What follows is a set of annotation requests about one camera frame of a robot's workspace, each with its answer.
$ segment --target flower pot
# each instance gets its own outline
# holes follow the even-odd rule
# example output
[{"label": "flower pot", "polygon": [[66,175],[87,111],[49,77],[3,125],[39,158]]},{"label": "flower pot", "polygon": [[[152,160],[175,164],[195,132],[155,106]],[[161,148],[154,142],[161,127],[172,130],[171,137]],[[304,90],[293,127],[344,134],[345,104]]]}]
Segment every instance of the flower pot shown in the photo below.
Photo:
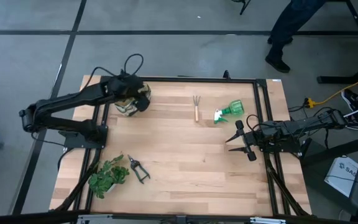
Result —
[{"label": "flower pot", "polygon": [[113,188],[115,188],[117,186],[117,184],[112,184],[112,186],[109,188],[109,190],[106,191],[106,193],[109,193],[110,191],[112,191]]}]

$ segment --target yellow cable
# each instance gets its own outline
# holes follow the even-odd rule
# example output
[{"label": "yellow cable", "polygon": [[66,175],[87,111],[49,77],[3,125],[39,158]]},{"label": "yellow cable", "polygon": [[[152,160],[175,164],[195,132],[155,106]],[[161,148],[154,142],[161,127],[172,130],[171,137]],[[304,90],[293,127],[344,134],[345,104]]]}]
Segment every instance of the yellow cable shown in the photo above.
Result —
[{"label": "yellow cable", "polygon": [[351,85],[349,85],[349,86],[343,88],[342,90],[337,91],[336,93],[334,93],[333,95],[331,95],[330,97],[328,97],[327,99],[325,99],[325,100],[322,101],[322,102],[315,102],[315,101],[311,100],[311,98],[308,98],[308,106],[309,106],[309,108],[313,108],[315,105],[322,105],[322,104],[324,104],[324,103],[327,103],[327,101],[329,101],[330,99],[332,99],[334,96],[340,94],[342,91],[344,91],[344,90],[346,90],[346,89],[348,89],[348,88],[354,87],[354,86],[357,85],[357,84],[358,84],[358,82],[355,83],[355,84],[351,84]]}]

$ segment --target gray floor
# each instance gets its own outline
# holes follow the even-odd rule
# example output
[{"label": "gray floor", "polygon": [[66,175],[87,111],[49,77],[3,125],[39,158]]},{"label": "gray floor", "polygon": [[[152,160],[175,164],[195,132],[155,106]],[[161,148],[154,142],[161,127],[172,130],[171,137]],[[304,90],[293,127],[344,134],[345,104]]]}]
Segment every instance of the gray floor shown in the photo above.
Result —
[{"label": "gray floor", "polygon": [[[231,1],[124,1],[88,0],[80,30],[270,30],[287,0],[252,1],[243,16],[240,5]],[[0,0],[0,29],[72,28],[80,0]],[[358,10],[358,1],[354,1]],[[327,3],[303,30],[356,30],[357,26],[343,3]],[[318,85],[319,75],[352,75],[358,71],[358,37],[295,37],[285,48],[289,74],[281,74],[264,62],[269,51],[267,37],[213,35],[119,35],[78,36],[67,65],[59,95],[78,91],[82,76],[95,66],[114,72],[126,57],[141,53],[145,63],[139,75],[281,78],[289,106],[300,105],[304,97],[323,100],[343,87]],[[16,192],[32,140],[21,129],[18,111],[41,98],[53,86],[68,37],[40,35],[0,35],[0,215],[7,214]],[[349,111],[340,97],[326,106]],[[309,115],[316,110],[307,111]],[[69,118],[72,110],[59,115]],[[301,111],[293,113],[302,118]],[[313,136],[319,143],[324,132]],[[358,138],[358,132],[331,131],[329,145],[336,146]],[[49,131],[47,139],[62,141]],[[24,206],[24,212],[48,209],[62,149],[44,144]],[[338,218],[340,208],[308,189],[313,213]]]}]

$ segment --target wooden handle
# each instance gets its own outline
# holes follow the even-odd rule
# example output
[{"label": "wooden handle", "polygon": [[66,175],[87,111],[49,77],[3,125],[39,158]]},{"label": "wooden handle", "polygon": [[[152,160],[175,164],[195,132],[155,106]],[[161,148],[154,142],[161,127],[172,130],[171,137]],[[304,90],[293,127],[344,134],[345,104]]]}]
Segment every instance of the wooden handle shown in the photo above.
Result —
[{"label": "wooden handle", "polygon": [[195,110],[196,122],[198,122],[198,106],[195,106],[194,110]]}]

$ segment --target potted plant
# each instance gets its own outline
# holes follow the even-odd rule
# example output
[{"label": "potted plant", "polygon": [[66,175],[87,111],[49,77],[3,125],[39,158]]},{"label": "potted plant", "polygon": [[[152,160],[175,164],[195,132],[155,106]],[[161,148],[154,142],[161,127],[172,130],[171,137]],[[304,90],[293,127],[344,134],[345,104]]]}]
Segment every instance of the potted plant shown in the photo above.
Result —
[{"label": "potted plant", "polygon": [[89,187],[97,198],[104,198],[105,192],[110,192],[116,184],[125,182],[125,176],[129,175],[129,171],[117,165],[123,157],[124,155],[120,155],[111,161],[105,161],[102,168],[89,178]]}]

